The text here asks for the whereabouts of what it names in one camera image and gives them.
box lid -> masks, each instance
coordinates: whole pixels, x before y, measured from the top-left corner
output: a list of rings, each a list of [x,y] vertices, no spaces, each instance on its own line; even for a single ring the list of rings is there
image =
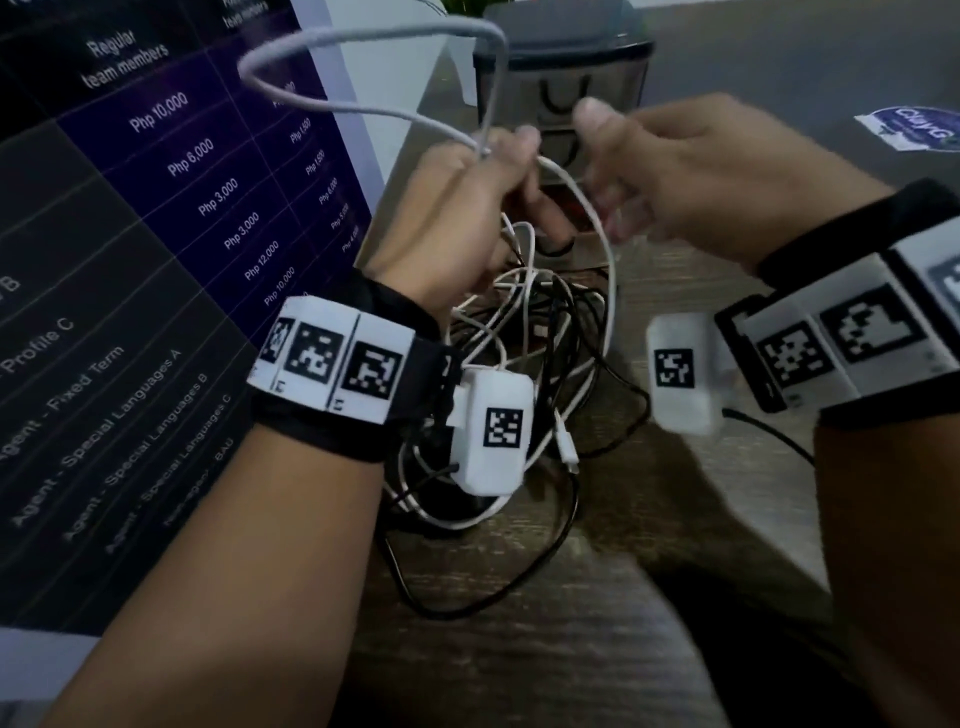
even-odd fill
[[[654,43],[628,0],[526,0],[487,7],[484,18],[510,41],[510,70],[645,59]],[[493,44],[479,38],[473,65],[493,71]]]

qr code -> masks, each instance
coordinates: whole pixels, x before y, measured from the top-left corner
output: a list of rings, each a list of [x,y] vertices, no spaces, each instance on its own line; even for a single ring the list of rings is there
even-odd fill
[[[658,387],[693,389],[693,349],[658,349],[654,352]]]
[[[806,321],[768,336],[756,348],[781,388],[800,384],[834,369],[833,362]]]
[[[294,319],[279,318],[270,329],[270,334],[260,350],[260,358],[276,364],[280,352],[283,351],[283,345],[287,342],[287,336],[290,335],[290,329],[294,327]]]
[[[388,400],[402,362],[403,354],[358,341],[340,386],[351,392]]]
[[[889,284],[824,311],[820,321],[851,364],[926,338],[920,324]]]
[[[483,447],[519,448],[522,428],[522,409],[488,407],[487,423],[483,431]]]
[[[935,265],[926,274],[960,313],[960,255]]]
[[[283,368],[295,375],[328,384],[343,343],[342,334],[301,323]]]

wooden table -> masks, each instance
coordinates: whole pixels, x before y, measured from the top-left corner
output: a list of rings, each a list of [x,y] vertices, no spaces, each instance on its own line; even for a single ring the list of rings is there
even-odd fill
[[[940,20],[899,26],[900,17],[932,18],[932,11]],[[852,121],[890,104],[942,106],[944,94],[957,95],[945,90],[955,89],[948,70],[956,63],[937,62],[956,56],[948,43],[960,22],[956,3],[745,0],[664,8],[648,18],[659,49],[645,103],[730,90],[889,182],[930,172],[960,182],[956,162],[945,159],[951,155],[898,156]],[[893,37],[895,59],[880,47]],[[908,99],[880,93],[906,89],[910,79]],[[421,110],[471,130],[475,109],[464,108],[459,93],[444,54]],[[412,130],[374,244],[435,140]],[[619,271],[612,362],[644,385],[643,332],[652,316],[717,310],[760,290],[736,267],[682,245],[632,244]],[[743,395],[741,408],[756,414]],[[637,407],[604,377],[573,423],[578,445],[610,440]],[[810,445],[809,418],[778,416],[776,425]],[[833,636],[813,472],[795,453],[740,423],[713,441],[689,442],[647,425],[586,464],[582,480],[583,517],[556,559],[476,618],[416,617],[374,555],[336,724],[873,722]],[[501,515],[460,540],[396,536],[411,587],[440,605],[495,590],[550,541],[566,498],[562,476],[538,475]]]

hand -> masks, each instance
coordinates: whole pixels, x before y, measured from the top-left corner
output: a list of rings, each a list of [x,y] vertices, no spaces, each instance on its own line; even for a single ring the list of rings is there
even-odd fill
[[[441,325],[470,290],[489,287],[511,250],[500,237],[504,198],[517,193],[526,219],[556,242],[575,233],[540,190],[540,133],[493,130],[480,162],[462,144],[440,144],[420,160],[366,274],[419,303]]]
[[[804,232],[893,193],[725,94],[630,116],[585,99],[574,123],[608,234],[622,240],[653,225],[748,271]]]

person's left hand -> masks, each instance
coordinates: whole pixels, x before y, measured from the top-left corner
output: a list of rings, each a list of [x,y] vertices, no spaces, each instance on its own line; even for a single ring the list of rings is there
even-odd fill
[[[364,271],[418,303],[441,325],[468,291],[490,286],[511,254],[500,237],[500,212],[511,193],[525,218],[551,240],[565,243],[576,232],[540,190],[540,133],[533,127],[516,134],[496,129],[489,145],[492,153],[480,162],[473,150],[455,143],[423,155]]]

